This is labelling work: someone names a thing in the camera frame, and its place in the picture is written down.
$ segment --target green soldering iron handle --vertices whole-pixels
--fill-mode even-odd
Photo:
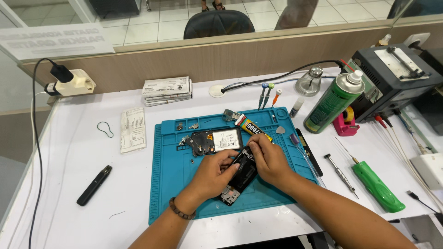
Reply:
[[[406,207],[395,197],[380,178],[378,178],[365,161],[352,166],[352,170],[354,170],[354,173],[363,182],[366,189],[386,211],[395,213]]]

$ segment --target small glue bottle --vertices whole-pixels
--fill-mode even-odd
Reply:
[[[291,111],[289,112],[289,116],[291,118],[295,117],[297,112],[299,112],[300,108],[302,107],[303,103],[304,103],[304,98],[299,97],[295,102],[294,106],[292,107]]]

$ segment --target office chair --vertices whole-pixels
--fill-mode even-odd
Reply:
[[[189,19],[183,39],[255,32],[249,17],[240,11],[201,12]]]

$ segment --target sandal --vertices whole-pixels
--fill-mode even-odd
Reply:
[[[212,2],[212,6],[214,6],[215,10],[218,10],[217,6],[221,7],[221,10],[226,10],[226,8],[224,6],[222,7],[222,2],[220,2],[219,4],[216,4],[215,2]]]

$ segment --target blue silicone repair mat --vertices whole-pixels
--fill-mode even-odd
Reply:
[[[275,144],[282,147],[291,168],[318,184],[303,156],[289,139],[289,135],[297,133],[285,107],[233,111],[243,113],[247,118],[256,122],[258,127],[273,138]],[[167,120],[155,125],[149,224],[152,224],[169,206],[169,199],[177,196],[192,180],[203,159],[203,156],[194,157],[189,146],[186,149],[177,150],[180,140],[186,135],[191,136],[193,132],[235,127],[234,121],[226,122],[221,117],[222,114],[220,113],[180,120]],[[183,129],[177,131],[176,127],[179,123],[183,123]],[[195,123],[198,123],[198,128],[189,129]],[[279,126],[284,127],[284,134],[276,133]],[[246,145],[250,135],[242,130],[241,137],[243,144]],[[232,214],[294,202],[291,197],[266,183],[257,175],[232,206],[227,206],[217,198],[209,199],[197,209],[195,218]]]

